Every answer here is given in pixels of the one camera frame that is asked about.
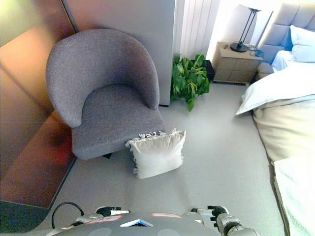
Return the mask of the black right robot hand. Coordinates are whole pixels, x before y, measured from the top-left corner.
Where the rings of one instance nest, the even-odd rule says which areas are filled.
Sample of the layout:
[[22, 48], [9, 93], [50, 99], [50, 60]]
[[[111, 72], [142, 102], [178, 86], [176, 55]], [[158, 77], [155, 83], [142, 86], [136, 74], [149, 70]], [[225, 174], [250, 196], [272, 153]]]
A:
[[216, 221], [220, 214], [229, 214], [227, 208], [223, 206], [207, 206], [207, 209], [192, 208], [190, 211], [199, 213], [202, 216], [207, 216], [211, 221]]

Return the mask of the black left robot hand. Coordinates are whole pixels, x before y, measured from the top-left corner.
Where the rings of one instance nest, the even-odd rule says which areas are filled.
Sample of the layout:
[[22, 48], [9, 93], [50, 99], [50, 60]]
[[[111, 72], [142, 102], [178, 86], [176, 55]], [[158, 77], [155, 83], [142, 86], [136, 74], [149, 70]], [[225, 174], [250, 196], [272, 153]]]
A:
[[105, 217], [111, 215], [130, 213], [130, 210], [123, 210], [119, 206], [101, 206], [96, 210], [96, 213]]

